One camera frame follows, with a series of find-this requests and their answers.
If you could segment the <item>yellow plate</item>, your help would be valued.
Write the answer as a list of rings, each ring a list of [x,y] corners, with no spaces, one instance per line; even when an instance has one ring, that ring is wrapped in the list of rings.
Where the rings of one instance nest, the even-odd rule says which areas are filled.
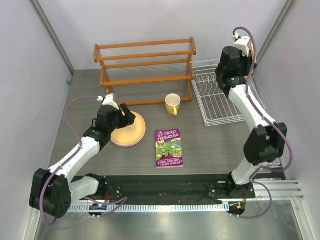
[[[136,116],[134,124],[116,129],[111,134],[111,141],[113,140],[119,144],[131,144],[145,136],[146,122],[144,118],[135,111],[132,113]]]
[[[246,77],[246,80],[249,80],[249,78],[252,77],[252,73],[256,67],[256,59],[257,59],[254,44],[251,43],[248,48],[249,48],[249,55],[247,57],[247,77]]]

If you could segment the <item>purple plate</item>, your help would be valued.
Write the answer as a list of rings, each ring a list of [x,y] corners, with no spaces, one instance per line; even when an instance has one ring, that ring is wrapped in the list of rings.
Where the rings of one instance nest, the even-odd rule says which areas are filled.
[[[120,143],[116,143],[113,140],[111,140],[111,142],[114,143],[115,145],[119,146],[119,147],[127,148],[127,147],[132,147],[134,145],[137,145],[138,143],[140,143],[142,141],[143,138],[144,138],[144,136],[142,136],[139,140],[137,140],[137,141],[135,141],[133,143],[130,143],[130,144],[120,144]]]

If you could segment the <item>white wire dish rack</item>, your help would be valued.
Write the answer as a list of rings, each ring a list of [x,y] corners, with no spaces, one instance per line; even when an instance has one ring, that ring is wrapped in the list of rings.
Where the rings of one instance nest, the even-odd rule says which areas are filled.
[[[245,120],[236,105],[218,86],[215,73],[218,63],[218,59],[192,63],[194,80],[191,83],[207,127],[239,123]]]

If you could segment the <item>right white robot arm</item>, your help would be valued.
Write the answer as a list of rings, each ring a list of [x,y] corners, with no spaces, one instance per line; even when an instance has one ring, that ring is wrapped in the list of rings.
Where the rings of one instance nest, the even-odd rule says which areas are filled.
[[[222,49],[215,70],[220,90],[240,111],[251,131],[243,147],[244,159],[229,173],[225,190],[233,198],[240,198],[258,171],[283,155],[287,126],[271,118],[247,85],[251,56],[243,56],[234,46]]]

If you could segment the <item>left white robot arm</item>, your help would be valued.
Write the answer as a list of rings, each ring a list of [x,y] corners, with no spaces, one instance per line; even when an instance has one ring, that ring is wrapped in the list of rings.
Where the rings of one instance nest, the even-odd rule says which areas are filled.
[[[34,173],[29,206],[60,219],[78,200],[88,196],[102,199],[107,188],[101,176],[89,173],[77,181],[74,177],[111,141],[115,130],[132,125],[135,119],[136,116],[125,103],[101,106],[78,145],[49,169],[39,168]]]

